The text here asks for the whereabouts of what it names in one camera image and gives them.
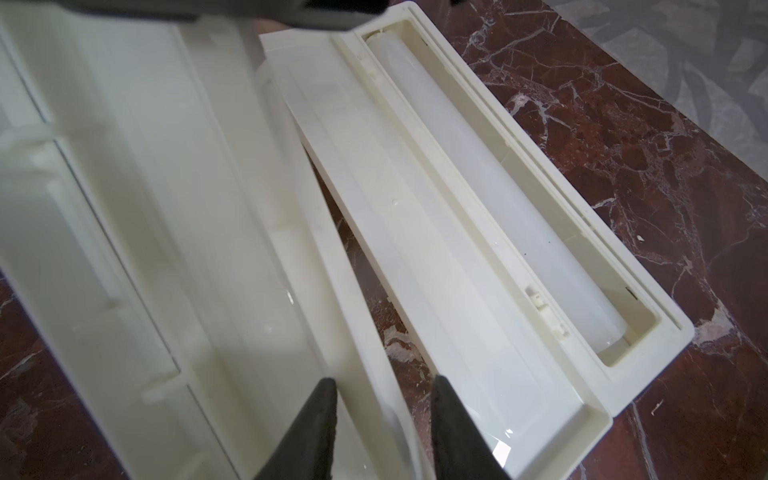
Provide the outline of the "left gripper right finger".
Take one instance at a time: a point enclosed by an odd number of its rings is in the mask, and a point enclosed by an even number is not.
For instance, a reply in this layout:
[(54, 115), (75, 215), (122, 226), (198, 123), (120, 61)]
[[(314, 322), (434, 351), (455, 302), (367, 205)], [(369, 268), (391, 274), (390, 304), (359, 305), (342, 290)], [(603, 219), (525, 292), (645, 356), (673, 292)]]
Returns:
[(433, 380), (430, 409), (437, 479), (510, 479), (445, 376)]

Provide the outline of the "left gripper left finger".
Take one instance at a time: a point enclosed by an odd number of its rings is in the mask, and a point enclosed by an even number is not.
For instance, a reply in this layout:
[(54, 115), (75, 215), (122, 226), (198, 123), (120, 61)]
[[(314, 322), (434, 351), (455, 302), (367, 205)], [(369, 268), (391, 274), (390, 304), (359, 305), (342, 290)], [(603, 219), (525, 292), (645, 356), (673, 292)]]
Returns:
[(322, 378), (254, 479), (331, 479), (337, 403), (335, 380)]

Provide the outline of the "white wrap dispenser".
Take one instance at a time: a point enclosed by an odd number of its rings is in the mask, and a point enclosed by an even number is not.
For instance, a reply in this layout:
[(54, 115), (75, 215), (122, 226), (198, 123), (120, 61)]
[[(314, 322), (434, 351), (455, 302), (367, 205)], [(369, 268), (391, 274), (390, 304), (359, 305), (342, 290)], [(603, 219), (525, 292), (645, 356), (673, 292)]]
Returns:
[[(597, 353), (367, 45), (398, 35), (628, 325)], [(564, 479), (691, 342), (691, 321), (421, 8), (262, 39), (314, 165), (431, 369), (501, 467)]]

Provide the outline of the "plastic wrap roll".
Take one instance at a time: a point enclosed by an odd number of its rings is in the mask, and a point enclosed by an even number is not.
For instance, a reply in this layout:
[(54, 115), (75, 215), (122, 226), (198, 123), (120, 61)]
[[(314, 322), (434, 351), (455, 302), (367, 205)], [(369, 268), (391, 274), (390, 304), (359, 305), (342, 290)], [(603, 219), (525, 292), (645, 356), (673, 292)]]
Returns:
[(628, 325), (618, 310), (403, 40), (384, 32), (367, 45), (590, 347), (621, 340)]

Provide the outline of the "dispenser detached lid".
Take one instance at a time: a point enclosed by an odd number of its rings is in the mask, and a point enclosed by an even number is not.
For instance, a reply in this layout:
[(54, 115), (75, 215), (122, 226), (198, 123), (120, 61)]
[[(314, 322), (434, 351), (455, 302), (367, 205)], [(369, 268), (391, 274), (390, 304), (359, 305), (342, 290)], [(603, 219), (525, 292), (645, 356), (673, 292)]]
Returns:
[(1, 6), (1, 267), (133, 479), (252, 479), (323, 378), (335, 479), (432, 467), (268, 23)]

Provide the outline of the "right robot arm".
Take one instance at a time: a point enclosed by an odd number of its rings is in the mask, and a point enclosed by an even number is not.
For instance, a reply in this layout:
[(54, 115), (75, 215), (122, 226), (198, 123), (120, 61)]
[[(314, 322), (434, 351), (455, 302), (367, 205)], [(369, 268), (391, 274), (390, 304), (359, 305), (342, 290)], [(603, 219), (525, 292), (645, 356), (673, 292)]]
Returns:
[(79, 13), (142, 20), (194, 22), (216, 16), (271, 20), (289, 27), (348, 31), (383, 15), (382, 0), (76, 0), (60, 6)]

